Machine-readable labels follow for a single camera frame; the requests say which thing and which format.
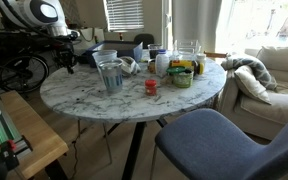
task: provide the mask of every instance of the white robot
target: white robot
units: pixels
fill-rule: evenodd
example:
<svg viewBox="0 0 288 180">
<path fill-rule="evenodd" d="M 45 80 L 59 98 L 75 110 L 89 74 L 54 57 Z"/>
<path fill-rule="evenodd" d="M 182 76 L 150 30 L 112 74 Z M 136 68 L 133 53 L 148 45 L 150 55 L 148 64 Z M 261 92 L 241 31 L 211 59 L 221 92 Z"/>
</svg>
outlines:
<svg viewBox="0 0 288 180">
<path fill-rule="evenodd" d="M 28 29 L 52 39 L 57 46 L 58 61 L 73 73 L 74 50 L 71 41 L 79 33 L 67 28 L 65 15 L 58 0 L 0 0 L 0 12 L 18 29 Z"/>
</svg>

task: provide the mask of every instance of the glass jar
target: glass jar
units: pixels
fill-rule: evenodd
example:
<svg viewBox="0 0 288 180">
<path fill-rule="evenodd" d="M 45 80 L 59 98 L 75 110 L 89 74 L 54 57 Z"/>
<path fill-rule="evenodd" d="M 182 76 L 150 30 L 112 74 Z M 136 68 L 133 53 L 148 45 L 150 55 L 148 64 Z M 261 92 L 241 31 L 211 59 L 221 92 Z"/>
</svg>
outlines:
<svg viewBox="0 0 288 180">
<path fill-rule="evenodd" d="M 155 96 L 157 93 L 156 81 L 148 79 L 145 81 L 145 94 L 148 96 Z"/>
</svg>

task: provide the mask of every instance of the box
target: box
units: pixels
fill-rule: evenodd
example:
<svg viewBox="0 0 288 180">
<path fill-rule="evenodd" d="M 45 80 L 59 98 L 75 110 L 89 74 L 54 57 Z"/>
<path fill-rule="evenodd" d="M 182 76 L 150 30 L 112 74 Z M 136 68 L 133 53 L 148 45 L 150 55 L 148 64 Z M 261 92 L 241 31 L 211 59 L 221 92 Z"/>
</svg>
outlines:
<svg viewBox="0 0 288 180">
<path fill-rule="evenodd" d="M 92 54 L 99 50 L 116 50 L 117 57 L 130 56 L 136 62 L 140 62 L 142 58 L 142 46 L 142 43 L 138 44 L 133 41 L 102 41 L 87 49 L 83 53 L 83 56 L 87 57 L 91 67 L 96 67 Z"/>
</svg>

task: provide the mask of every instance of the throw blanket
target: throw blanket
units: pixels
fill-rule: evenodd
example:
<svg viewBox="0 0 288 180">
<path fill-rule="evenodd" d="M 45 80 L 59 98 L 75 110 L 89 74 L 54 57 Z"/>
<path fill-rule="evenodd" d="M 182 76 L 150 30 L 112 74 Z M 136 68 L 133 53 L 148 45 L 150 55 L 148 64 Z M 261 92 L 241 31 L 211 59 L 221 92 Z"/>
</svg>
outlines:
<svg viewBox="0 0 288 180">
<path fill-rule="evenodd" d="M 274 90 L 277 86 L 275 78 L 270 75 L 265 65 L 259 59 L 247 56 L 247 57 L 237 57 L 230 56 L 226 61 L 222 62 L 222 67 L 225 70 L 237 69 L 240 66 L 248 65 L 252 68 L 255 78 L 268 90 Z"/>
</svg>

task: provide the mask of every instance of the window blind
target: window blind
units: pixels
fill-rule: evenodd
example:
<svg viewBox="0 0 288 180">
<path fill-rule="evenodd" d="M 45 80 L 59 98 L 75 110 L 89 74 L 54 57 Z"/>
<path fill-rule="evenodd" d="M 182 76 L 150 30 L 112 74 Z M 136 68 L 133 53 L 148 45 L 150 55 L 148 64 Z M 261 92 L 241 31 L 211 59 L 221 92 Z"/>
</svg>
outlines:
<svg viewBox="0 0 288 180">
<path fill-rule="evenodd" d="M 109 31 L 143 29 L 142 0 L 104 0 Z"/>
</svg>

